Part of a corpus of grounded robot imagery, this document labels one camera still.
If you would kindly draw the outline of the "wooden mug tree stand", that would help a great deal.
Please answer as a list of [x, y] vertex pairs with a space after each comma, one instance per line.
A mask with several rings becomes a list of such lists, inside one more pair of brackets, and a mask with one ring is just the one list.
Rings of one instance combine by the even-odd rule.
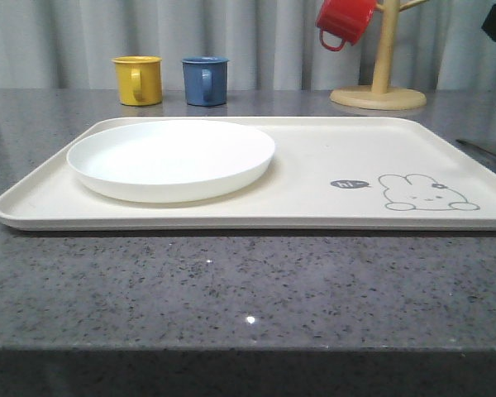
[[376, 9], [383, 13], [383, 16], [372, 84], [334, 89], [330, 95], [332, 102], [347, 107], [385, 111], [415, 109], [426, 105], [427, 98], [424, 93], [390, 85], [399, 13], [426, 1], [416, 0], [401, 3], [392, 0], [375, 5]]

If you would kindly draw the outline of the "blue enamel mug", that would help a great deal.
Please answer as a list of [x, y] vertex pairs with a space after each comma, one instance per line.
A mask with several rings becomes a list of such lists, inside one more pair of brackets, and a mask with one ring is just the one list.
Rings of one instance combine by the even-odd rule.
[[185, 98], [189, 105], [215, 107], [227, 102], [227, 66], [220, 56], [182, 59]]

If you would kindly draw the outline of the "white round plate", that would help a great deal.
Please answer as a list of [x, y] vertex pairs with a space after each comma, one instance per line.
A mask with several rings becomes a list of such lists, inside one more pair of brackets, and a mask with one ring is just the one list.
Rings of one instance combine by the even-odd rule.
[[255, 182], [276, 145], [232, 122], [168, 120], [107, 129], [75, 143], [67, 162], [79, 181], [109, 198], [182, 203], [229, 194]]

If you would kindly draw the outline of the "yellow enamel mug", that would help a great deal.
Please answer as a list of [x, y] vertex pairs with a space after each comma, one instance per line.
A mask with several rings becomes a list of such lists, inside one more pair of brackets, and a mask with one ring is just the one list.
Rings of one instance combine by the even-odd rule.
[[127, 55], [112, 59], [120, 103], [150, 106], [163, 101], [161, 61], [158, 56]]

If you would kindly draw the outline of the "red enamel mug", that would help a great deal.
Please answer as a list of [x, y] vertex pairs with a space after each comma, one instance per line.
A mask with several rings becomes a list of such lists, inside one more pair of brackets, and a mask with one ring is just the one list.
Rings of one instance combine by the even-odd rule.
[[[376, 8], [374, 0], [325, 0], [316, 20], [321, 45], [334, 52], [342, 50], [346, 44], [355, 45], [370, 24]], [[326, 43], [325, 33], [340, 38], [340, 44]]]

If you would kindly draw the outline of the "cream rabbit serving tray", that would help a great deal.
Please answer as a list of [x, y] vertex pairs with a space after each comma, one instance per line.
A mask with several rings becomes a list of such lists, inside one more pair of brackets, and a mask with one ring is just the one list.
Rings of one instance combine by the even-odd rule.
[[496, 230], [496, 174], [421, 124], [394, 117], [238, 117], [277, 145], [234, 193], [132, 203], [83, 186], [57, 151], [0, 195], [29, 231], [195, 228]]

